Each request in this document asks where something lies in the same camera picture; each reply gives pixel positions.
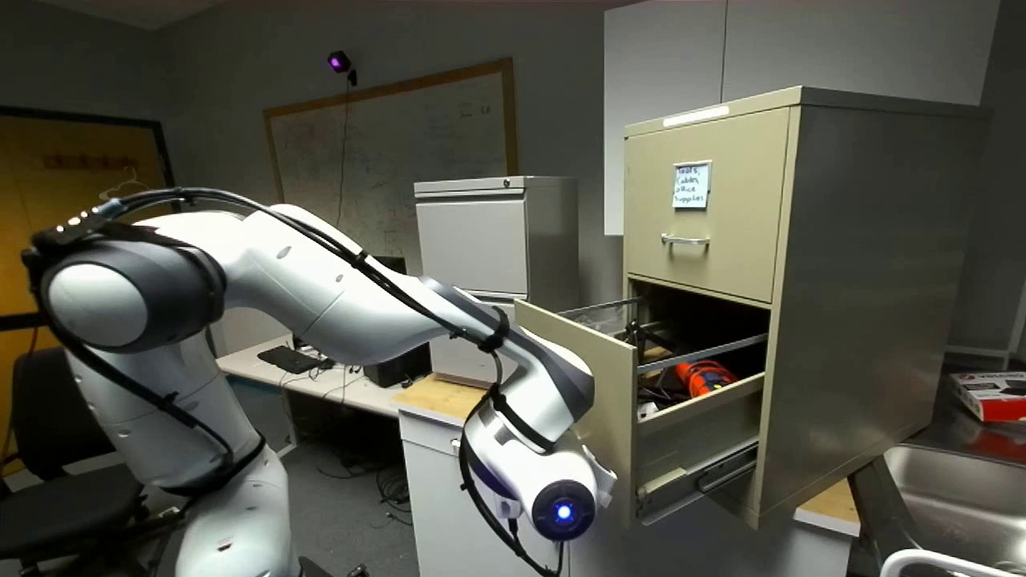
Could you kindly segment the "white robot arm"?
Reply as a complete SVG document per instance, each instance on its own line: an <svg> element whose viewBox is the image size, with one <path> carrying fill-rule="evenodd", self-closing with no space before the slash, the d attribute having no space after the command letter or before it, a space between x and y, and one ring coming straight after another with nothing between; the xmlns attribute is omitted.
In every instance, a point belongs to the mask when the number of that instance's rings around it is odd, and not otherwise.
<svg viewBox="0 0 1026 577"><path fill-rule="evenodd" d="M564 546L608 507L617 475L573 437L591 366L474 295L388 269L298 204L174 187L100 202L22 249L37 315L129 470L190 501L174 577L298 577L290 478L209 346L231 308L260 310L341 366L435 338L497 359L462 425L462 485L501 537Z"/></svg>

